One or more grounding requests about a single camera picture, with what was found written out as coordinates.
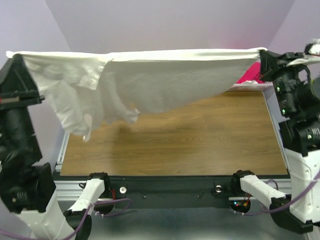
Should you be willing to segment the white t shirt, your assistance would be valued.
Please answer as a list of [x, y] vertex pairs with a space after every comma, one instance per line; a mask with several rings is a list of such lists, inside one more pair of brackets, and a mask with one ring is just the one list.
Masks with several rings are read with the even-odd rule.
[[7, 51], [21, 57], [62, 128], [88, 141], [103, 123], [135, 123], [228, 91], [262, 48], [111, 52]]

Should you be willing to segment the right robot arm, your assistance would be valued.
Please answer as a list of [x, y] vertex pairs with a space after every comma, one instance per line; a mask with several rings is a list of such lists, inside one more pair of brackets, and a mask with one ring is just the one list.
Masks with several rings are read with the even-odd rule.
[[279, 133], [287, 159], [291, 193], [283, 193], [249, 170], [233, 174], [230, 189], [248, 194], [264, 205], [277, 226], [305, 234], [320, 224], [320, 80], [301, 71], [320, 61], [320, 43], [306, 45], [303, 52], [260, 52], [260, 79], [271, 82], [284, 121]]

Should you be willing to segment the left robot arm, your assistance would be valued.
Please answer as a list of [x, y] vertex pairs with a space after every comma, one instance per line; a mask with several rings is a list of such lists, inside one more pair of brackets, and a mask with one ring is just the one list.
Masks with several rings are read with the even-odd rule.
[[43, 99], [22, 56], [10, 58], [0, 71], [0, 198], [37, 239], [86, 240], [94, 203], [111, 193], [110, 179], [90, 174], [74, 205], [61, 211], [50, 164], [37, 165], [43, 156], [28, 111]]

